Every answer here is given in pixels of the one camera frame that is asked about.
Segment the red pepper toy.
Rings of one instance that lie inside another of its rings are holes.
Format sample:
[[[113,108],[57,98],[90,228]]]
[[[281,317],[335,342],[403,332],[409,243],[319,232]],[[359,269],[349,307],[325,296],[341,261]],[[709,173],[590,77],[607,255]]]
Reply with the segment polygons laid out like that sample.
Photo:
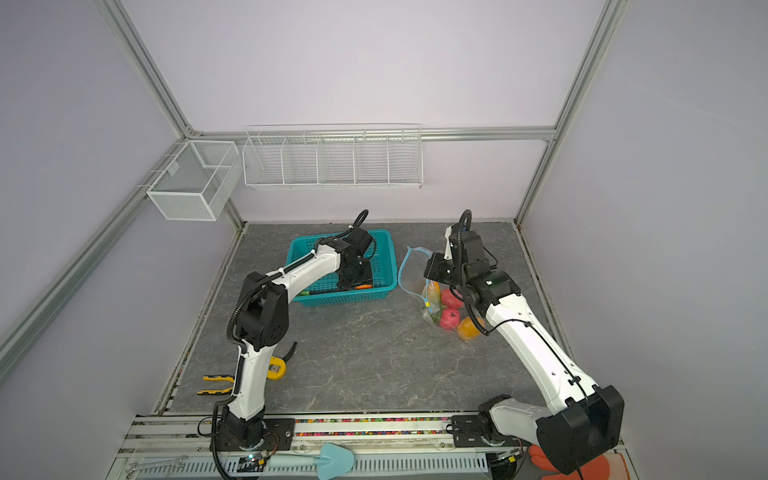
[[[464,302],[458,298],[450,289],[441,291],[441,303],[445,308],[459,309],[464,306]]]

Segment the clear zip top bag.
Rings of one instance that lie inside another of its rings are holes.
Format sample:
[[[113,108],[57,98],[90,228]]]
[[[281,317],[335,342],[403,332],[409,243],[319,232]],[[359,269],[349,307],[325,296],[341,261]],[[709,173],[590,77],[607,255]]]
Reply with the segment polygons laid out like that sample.
[[[408,247],[398,268],[398,286],[420,302],[422,317],[428,324],[452,332],[465,342],[479,337],[480,330],[449,286],[425,276],[431,255],[432,251],[424,247]]]

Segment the pink dragon fruit toy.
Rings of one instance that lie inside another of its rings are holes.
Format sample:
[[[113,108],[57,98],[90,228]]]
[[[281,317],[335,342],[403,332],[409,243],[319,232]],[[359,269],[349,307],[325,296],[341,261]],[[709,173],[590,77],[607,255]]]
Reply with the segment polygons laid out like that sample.
[[[438,325],[444,330],[456,330],[461,322],[461,312],[454,307],[446,307],[441,311]]]

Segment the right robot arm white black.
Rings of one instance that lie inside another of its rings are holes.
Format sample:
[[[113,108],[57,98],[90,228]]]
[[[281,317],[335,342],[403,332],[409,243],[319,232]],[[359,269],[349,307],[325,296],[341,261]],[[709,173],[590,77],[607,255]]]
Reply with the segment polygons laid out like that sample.
[[[601,387],[563,350],[537,319],[521,288],[492,265],[465,210],[445,231],[446,248],[427,262],[427,279],[449,287],[484,336],[499,334],[534,379],[544,399],[538,407],[498,396],[480,415],[491,434],[517,437],[539,447],[552,466],[568,475],[616,447],[625,401]]]

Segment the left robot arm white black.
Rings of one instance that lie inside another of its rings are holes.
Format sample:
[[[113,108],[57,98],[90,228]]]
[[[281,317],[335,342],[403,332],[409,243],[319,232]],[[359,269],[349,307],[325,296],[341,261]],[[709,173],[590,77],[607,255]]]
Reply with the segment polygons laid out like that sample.
[[[246,277],[231,314],[226,337],[238,347],[229,398],[214,404],[212,446],[229,441],[242,450],[257,448],[266,435],[265,388],[270,360],[289,328],[289,304],[322,277],[337,275],[337,289],[349,291],[373,282],[366,252],[372,235],[362,225],[363,210],[348,228],[316,241],[308,254],[272,272]]]

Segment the orange gloved hand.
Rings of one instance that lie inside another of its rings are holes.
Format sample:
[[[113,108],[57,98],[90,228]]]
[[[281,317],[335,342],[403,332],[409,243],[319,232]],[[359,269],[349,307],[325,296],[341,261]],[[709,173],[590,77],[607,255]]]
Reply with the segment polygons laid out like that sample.
[[[528,448],[528,455],[532,463],[544,472],[549,472],[549,475],[545,475],[544,479],[556,479],[556,480],[606,480],[610,478],[610,464],[608,460],[601,456],[580,469],[570,474],[563,474],[559,472],[550,460],[546,457],[543,450],[537,446],[532,445]]]

